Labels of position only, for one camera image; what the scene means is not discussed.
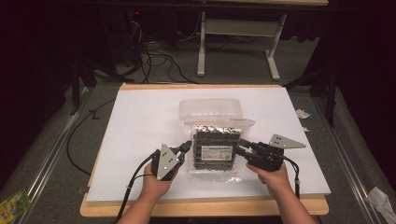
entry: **label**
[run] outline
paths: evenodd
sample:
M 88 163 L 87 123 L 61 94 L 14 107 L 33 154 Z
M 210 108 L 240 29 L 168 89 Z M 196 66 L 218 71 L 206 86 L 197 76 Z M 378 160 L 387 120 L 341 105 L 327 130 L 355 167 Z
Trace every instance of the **label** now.
M 202 146 L 203 161 L 230 161 L 233 157 L 233 146 Z

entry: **person's left hand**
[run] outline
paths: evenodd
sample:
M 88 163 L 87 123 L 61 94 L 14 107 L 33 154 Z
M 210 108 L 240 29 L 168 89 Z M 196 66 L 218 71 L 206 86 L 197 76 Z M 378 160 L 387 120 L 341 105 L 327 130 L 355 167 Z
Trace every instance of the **person's left hand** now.
M 139 198 L 144 198 L 152 202 L 157 202 L 166 192 L 168 192 L 175 176 L 177 175 L 175 174 L 170 181 L 157 180 L 157 177 L 151 172 L 151 163 L 145 167 L 144 174 L 143 188 L 140 192 Z

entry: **person's right hand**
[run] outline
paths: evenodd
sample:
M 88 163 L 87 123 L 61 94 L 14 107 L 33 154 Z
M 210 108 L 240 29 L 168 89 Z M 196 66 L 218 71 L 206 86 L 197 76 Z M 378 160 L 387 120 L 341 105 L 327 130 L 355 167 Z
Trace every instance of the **person's right hand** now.
M 285 162 L 278 171 L 268 172 L 247 163 L 247 168 L 257 174 L 260 181 L 265 184 L 273 197 L 287 191 L 292 191 Z

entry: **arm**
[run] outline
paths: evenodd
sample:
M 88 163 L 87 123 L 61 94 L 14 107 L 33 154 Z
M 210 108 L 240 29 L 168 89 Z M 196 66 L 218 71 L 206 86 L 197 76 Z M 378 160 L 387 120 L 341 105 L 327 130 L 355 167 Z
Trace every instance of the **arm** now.
M 124 212 L 118 224 L 149 223 L 155 204 L 170 189 L 172 181 L 159 181 L 150 171 L 151 163 L 145 167 L 143 188 L 139 197 Z
M 276 200 L 284 224 L 316 223 L 295 196 L 288 179 L 285 163 L 282 164 L 279 171 L 275 172 L 267 172 L 248 163 L 247 168 L 256 173 L 260 181 L 267 185 L 268 191 Z

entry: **white desk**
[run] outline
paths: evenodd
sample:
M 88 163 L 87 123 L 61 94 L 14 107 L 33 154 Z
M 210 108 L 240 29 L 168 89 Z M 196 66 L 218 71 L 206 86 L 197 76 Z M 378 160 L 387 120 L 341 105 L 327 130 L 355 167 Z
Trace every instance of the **white desk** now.
M 253 4 L 276 4 L 276 5 L 298 5 L 298 6 L 327 6 L 328 0 L 204 0 L 206 2 L 238 2 Z M 282 14 L 279 21 L 236 21 L 236 20 L 214 20 L 207 19 L 206 13 L 201 13 L 201 43 L 198 55 L 199 77 L 205 75 L 205 35 L 247 35 L 272 37 L 273 44 L 270 49 L 265 50 L 265 57 L 274 81 L 280 80 L 276 68 L 274 55 L 285 25 L 287 15 Z
M 81 206 L 83 216 L 117 214 L 126 185 L 140 162 L 161 143 L 177 147 L 184 141 L 178 128 L 178 103 L 192 98 L 238 99 L 245 118 L 256 120 L 249 133 L 250 141 L 268 142 L 273 133 L 278 133 L 306 144 L 306 148 L 287 150 L 285 155 L 300 166 L 302 200 L 308 211 L 317 215 L 328 212 L 323 195 L 329 194 L 330 189 L 285 89 L 278 86 L 124 85 L 92 172 L 90 192 Z M 278 214 L 266 187 L 246 167 L 241 169 L 242 182 L 235 184 L 191 181 L 186 177 L 186 169 L 186 165 L 180 168 L 172 188 L 154 209 L 154 216 Z M 289 172 L 292 183 L 291 167 Z M 140 188 L 141 181 L 135 181 L 131 200 Z M 173 210 L 180 206 L 190 209 Z

